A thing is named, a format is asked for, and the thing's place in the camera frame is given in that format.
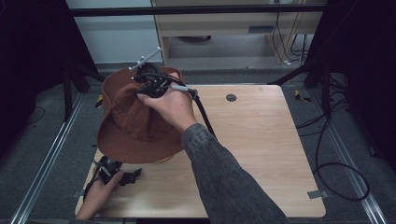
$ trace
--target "black pole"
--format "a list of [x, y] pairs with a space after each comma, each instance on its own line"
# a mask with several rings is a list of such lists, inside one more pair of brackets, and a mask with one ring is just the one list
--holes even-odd
[[69, 10], [44, 10], [48, 15], [73, 17], [141, 16], [175, 14], [214, 13], [260, 13], [260, 12], [314, 12], [336, 9], [344, 6], [327, 4], [284, 4], [284, 5], [231, 5], [193, 7], [116, 7], [116, 8], [72, 8]]

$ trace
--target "gray sweater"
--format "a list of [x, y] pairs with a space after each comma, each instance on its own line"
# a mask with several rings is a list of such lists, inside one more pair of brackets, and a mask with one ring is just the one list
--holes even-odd
[[[182, 136], [210, 223], [289, 223], [256, 180], [202, 124]], [[94, 223], [70, 220], [69, 223]]]

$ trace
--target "metal bracket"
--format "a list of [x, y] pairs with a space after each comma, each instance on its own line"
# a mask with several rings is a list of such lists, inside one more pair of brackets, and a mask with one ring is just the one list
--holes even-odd
[[142, 56], [142, 58], [141, 58], [139, 61], [136, 62], [136, 65], [135, 65], [135, 66], [129, 67], [129, 71], [133, 71], [133, 70], [135, 70], [136, 68], [142, 66], [142, 65], [145, 64], [150, 58], [154, 57], [154, 55], [158, 54], [158, 53], [161, 52], [162, 50], [163, 50], [162, 48], [157, 47], [157, 49], [156, 49], [154, 52], [150, 53], [146, 58], [145, 58], [145, 56]]
[[327, 192], [327, 190], [314, 190], [314, 191], [310, 191], [308, 192], [308, 196], [310, 199], [316, 199], [316, 198], [328, 198], [330, 197], [329, 192]]

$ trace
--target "white cabinet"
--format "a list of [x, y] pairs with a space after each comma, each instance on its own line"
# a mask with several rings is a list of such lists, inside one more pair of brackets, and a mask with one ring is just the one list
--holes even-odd
[[[66, 0], [70, 8], [151, 7], [149, 0]], [[75, 17], [98, 70], [136, 63], [160, 46], [153, 16]], [[162, 63], [161, 54], [151, 60]]]

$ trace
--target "wooden table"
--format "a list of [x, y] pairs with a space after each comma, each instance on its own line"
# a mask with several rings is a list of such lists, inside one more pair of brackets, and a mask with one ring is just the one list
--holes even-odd
[[[219, 141], [227, 147], [278, 204], [287, 217], [322, 217], [320, 198], [303, 146], [278, 86], [191, 86], [197, 89]], [[229, 102], [228, 94], [236, 101]], [[194, 113], [204, 123], [197, 107]], [[95, 159], [102, 154], [98, 150]], [[123, 164], [132, 172], [143, 168], [135, 184], [113, 192], [101, 217], [207, 217], [185, 151], [168, 161]], [[76, 212], [80, 208], [79, 200]]]

